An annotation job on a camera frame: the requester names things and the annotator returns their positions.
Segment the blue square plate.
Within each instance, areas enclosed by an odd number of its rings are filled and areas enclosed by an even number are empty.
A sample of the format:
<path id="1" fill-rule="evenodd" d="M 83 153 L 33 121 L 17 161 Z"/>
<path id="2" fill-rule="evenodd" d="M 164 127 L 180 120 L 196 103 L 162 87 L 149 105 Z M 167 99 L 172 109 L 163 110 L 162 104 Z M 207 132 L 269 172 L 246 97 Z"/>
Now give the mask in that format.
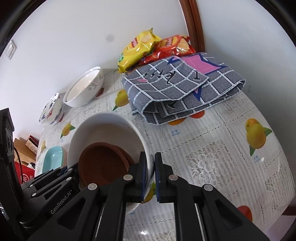
<path id="1" fill-rule="evenodd" d="M 51 147 L 45 154 L 42 173 L 64 165 L 64 151 L 61 146 Z"/>

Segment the brown small bowl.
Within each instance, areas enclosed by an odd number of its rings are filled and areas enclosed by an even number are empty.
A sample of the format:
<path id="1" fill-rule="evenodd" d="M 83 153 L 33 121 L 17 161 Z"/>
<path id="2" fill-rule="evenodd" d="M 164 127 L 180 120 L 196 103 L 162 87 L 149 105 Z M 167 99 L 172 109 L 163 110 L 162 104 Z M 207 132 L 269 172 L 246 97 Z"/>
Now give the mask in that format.
<path id="1" fill-rule="evenodd" d="M 130 165 L 125 165 L 121 160 L 103 160 L 97 149 L 91 145 L 84 149 L 78 161 L 78 172 L 83 186 L 91 183 L 98 186 L 110 184 L 127 174 L 129 168 Z"/>
<path id="2" fill-rule="evenodd" d="M 112 161 L 121 160 L 125 165 L 129 164 L 131 166 L 135 164 L 133 158 L 119 146 L 105 142 L 96 142 L 91 147 L 97 149 L 99 156 L 102 156 L 103 160 L 111 158 Z"/>

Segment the green square plate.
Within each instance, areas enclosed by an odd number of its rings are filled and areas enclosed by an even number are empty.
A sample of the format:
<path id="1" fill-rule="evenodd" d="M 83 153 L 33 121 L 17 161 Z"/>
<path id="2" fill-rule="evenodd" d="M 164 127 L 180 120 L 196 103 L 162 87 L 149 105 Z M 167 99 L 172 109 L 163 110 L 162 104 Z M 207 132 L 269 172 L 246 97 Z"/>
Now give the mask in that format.
<path id="1" fill-rule="evenodd" d="M 48 150 L 49 148 L 44 149 L 43 152 L 38 156 L 38 159 L 35 164 L 35 177 L 42 174 L 43 172 L 44 158 Z"/>

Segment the red paper bag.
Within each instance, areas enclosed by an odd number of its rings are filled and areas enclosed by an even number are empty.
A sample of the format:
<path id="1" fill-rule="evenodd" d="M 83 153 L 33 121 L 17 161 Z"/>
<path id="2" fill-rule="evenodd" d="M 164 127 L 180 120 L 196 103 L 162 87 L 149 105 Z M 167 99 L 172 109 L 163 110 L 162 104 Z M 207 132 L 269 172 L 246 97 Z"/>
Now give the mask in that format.
<path id="1" fill-rule="evenodd" d="M 35 170 L 30 167 L 24 166 L 23 164 L 20 165 L 19 162 L 15 162 L 15 169 L 20 184 L 34 178 Z"/>

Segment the red patterned box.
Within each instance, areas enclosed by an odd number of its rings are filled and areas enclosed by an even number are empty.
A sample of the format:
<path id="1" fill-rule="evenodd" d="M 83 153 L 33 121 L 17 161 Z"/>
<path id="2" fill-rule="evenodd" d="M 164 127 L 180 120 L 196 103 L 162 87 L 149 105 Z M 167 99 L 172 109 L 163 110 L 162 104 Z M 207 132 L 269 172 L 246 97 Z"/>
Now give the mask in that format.
<path id="1" fill-rule="evenodd" d="M 37 154 L 38 146 L 39 146 L 39 139 L 30 135 L 26 142 L 25 146 L 30 149 L 34 154 Z"/>

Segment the blue patterned footed bowl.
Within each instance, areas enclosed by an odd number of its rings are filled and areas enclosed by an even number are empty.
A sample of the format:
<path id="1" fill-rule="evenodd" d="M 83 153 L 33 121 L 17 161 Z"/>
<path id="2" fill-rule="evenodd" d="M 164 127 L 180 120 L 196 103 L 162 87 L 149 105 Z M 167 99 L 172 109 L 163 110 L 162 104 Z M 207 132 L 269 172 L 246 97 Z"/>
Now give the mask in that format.
<path id="1" fill-rule="evenodd" d="M 57 123 L 62 116 L 63 101 L 60 98 L 60 94 L 55 93 L 48 103 L 44 106 L 42 113 L 39 117 L 40 125 L 51 125 Z"/>

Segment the fruit print tablecloth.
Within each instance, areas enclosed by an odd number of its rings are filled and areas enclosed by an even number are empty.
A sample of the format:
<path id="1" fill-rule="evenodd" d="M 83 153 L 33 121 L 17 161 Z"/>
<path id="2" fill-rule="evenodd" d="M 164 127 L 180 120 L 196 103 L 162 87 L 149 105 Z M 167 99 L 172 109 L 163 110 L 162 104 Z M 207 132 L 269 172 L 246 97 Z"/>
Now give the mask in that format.
<path id="1" fill-rule="evenodd" d="M 111 111 L 123 89 L 122 78 L 117 71 L 106 75 L 102 95 L 81 108 L 70 108 L 60 123 L 45 126 L 37 159 L 46 148 L 62 146 L 68 150 L 75 130 L 60 138 L 67 124 L 76 129 L 95 113 Z M 197 186 L 213 185 L 236 207 L 251 214 L 253 223 L 264 233 L 295 196 L 292 172 L 274 131 L 242 91 L 205 110 L 201 117 L 187 117 L 173 125 L 150 125 L 141 115 L 132 115 L 129 104 L 116 112 L 133 122 L 152 152 L 161 152 L 163 162 L 176 175 Z M 245 129 L 250 118 L 272 130 L 264 146 L 252 156 Z M 173 205 L 159 204 L 154 196 L 138 206 L 125 219 L 124 240 L 176 240 Z"/>

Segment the grey checked folded cloth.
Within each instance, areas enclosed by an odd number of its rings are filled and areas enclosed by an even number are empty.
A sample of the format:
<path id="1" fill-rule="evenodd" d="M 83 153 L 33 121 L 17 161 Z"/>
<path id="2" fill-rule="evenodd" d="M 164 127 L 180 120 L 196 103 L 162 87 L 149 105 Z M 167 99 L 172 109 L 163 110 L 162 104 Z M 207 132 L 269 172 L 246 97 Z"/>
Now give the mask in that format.
<path id="1" fill-rule="evenodd" d="M 245 79 L 205 52 L 170 56 L 128 73 L 122 84 L 132 114 L 162 125 L 186 118 L 240 92 Z"/>

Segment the yellow chip bag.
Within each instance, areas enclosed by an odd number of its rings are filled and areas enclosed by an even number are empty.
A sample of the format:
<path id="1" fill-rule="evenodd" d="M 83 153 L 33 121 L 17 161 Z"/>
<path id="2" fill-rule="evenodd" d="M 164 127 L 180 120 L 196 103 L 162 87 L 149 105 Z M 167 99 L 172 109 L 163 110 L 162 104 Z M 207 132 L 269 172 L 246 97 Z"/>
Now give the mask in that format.
<path id="1" fill-rule="evenodd" d="M 117 63 L 119 73 L 125 73 L 145 57 L 161 38 L 153 33 L 153 28 L 139 33 L 122 51 Z"/>

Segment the red chip bag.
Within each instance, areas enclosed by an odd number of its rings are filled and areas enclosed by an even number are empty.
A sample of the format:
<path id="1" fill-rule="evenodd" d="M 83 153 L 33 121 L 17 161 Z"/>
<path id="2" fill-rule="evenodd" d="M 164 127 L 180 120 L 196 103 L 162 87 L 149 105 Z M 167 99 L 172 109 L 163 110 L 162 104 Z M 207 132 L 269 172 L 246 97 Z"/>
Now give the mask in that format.
<path id="1" fill-rule="evenodd" d="M 189 43 L 190 37 L 187 35 L 174 35 L 160 40 L 155 44 L 152 51 L 144 56 L 139 65 L 145 65 L 159 59 L 170 56 L 187 56 L 194 54 L 196 50 Z"/>

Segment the white wall switch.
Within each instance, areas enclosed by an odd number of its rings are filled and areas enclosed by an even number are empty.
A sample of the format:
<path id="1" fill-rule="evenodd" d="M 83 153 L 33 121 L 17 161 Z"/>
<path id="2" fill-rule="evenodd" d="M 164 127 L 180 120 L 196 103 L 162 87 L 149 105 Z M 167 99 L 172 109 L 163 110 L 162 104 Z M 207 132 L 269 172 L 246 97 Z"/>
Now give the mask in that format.
<path id="1" fill-rule="evenodd" d="M 11 60 L 11 58 L 13 57 L 16 49 L 17 49 L 17 46 L 15 42 L 13 40 L 10 40 L 5 50 L 5 54 L 9 60 Z"/>

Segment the brown wooden door frame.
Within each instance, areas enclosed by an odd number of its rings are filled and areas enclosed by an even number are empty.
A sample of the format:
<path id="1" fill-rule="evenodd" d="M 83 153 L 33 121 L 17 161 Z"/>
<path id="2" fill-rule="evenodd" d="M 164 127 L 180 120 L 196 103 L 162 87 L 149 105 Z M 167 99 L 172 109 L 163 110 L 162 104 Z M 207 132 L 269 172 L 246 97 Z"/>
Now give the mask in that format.
<path id="1" fill-rule="evenodd" d="M 204 35 L 201 18 L 195 0 L 179 0 L 181 5 L 190 42 L 197 52 L 205 52 Z"/>

